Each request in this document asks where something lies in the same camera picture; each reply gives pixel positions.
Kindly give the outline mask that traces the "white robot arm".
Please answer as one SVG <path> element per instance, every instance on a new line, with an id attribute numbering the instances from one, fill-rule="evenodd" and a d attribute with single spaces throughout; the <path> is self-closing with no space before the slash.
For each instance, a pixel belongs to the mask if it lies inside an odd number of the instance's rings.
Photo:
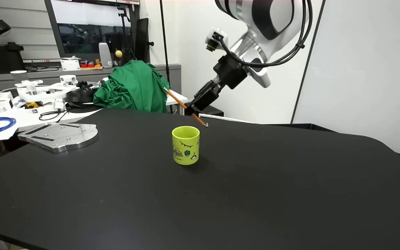
<path id="1" fill-rule="evenodd" d="M 198 116 L 224 87 L 234 89 L 247 77 L 267 88 L 266 69 L 288 63 L 305 46 L 312 28 L 310 0 L 215 0 L 215 5 L 244 23 L 247 31 L 231 46 L 217 31 L 206 37 L 206 49 L 224 55 L 213 66 L 216 77 L 187 103 L 185 116 Z"/>

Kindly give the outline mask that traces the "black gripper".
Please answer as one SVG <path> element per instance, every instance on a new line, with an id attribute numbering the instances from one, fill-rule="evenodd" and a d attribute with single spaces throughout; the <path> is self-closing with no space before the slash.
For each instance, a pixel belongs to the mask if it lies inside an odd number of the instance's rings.
<path id="1" fill-rule="evenodd" d="M 185 116 L 201 113 L 205 107 L 217 99 L 223 87 L 234 89 L 247 77 L 244 67 L 229 55 L 222 56 L 217 60 L 217 63 L 213 66 L 213 71 L 216 73 L 217 84 L 208 81 L 187 105 L 187 109 L 184 110 Z"/>

